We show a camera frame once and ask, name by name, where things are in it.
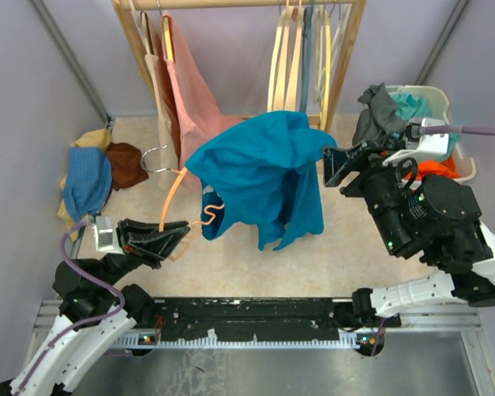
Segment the orange hanger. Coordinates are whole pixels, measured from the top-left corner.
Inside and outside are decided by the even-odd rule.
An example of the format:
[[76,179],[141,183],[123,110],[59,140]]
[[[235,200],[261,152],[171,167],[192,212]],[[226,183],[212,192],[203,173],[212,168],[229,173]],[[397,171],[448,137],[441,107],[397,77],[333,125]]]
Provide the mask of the orange hanger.
[[[161,163],[164,160],[164,156],[169,154],[171,152],[171,149],[169,148],[168,145],[163,145],[160,147],[155,147],[155,148],[150,148],[146,150],[140,159],[140,165],[141,167],[148,173],[165,173],[165,172],[171,172],[175,173],[177,177],[173,180],[171,184],[171,188],[167,193],[167,196],[164,201],[164,205],[162,208],[161,216],[160,216],[160,222],[158,226],[158,230],[160,232],[164,231],[167,227],[167,215],[169,213],[169,210],[172,208],[179,209],[181,208],[181,195],[178,193],[180,188],[182,187],[182,183],[186,179],[186,176],[188,175],[188,169],[184,167],[181,170],[177,170],[174,167],[164,167],[161,166],[158,169],[149,169],[147,164],[146,164],[146,157],[153,153],[159,151],[161,153]],[[171,253],[168,256],[168,259],[171,262],[175,262],[176,260],[180,259],[187,249],[190,247],[191,242],[194,240],[197,240],[201,235],[202,235],[202,228],[204,226],[212,224],[216,217],[217,214],[221,213],[224,210],[224,203],[221,205],[214,205],[210,204],[204,207],[203,213],[206,215],[205,220],[201,219],[196,219],[195,221],[192,221],[188,224],[188,228],[190,231],[186,236],[184,236],[181,241],[178,243],[177,247],[173,250],[177,254]]]

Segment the blue t-shirt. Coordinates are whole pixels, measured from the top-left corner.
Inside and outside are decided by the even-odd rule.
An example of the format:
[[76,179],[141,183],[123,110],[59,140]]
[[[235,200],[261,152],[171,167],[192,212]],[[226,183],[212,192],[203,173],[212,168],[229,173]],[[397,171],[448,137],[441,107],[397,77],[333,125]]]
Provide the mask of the blue t-shirt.
[[273,111],[198,148],[186,168],[200,180],[202,233],[211,241],[236,223],[255,225],[258,248],[276,250],[324,231],[317,163],[335,145],[304,113]]

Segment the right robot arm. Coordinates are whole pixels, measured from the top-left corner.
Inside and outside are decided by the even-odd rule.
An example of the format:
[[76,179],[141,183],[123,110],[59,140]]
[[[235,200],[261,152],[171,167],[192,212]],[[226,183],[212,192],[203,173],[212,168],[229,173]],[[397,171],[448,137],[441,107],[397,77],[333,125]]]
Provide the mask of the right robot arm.
[[[470,186],[436,174],[417,187],[415,157],[394,163],[374,142],[322,150],[323,184],[365,201],[389,255],[419,261],[436,272],[401,284],[353,292],[352,317],[368,327],[409,309],[432,304],[495,306],[495,234],[481,221]],[[356,177],[346,186],[342,181]]]

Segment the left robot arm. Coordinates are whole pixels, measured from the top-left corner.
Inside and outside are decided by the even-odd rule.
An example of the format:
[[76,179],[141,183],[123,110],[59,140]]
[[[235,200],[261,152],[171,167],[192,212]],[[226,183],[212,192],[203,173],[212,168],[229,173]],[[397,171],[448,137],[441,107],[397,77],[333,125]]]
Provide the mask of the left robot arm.
[[[72,259],[66,251],[72,234],[94,228],[100,259]],[[132,328],[154,320],[153,298],[140,286],[122,290],[116,283],[145,265],[158,269],[190,231],[186,221],[165,225],[130,219],[112,225],[107,216],[87,215],[61,238],[63,260],[53,289],[61,298],[48,336],[14,379],[0,383],[0,395],[71,395],[85,374]]]

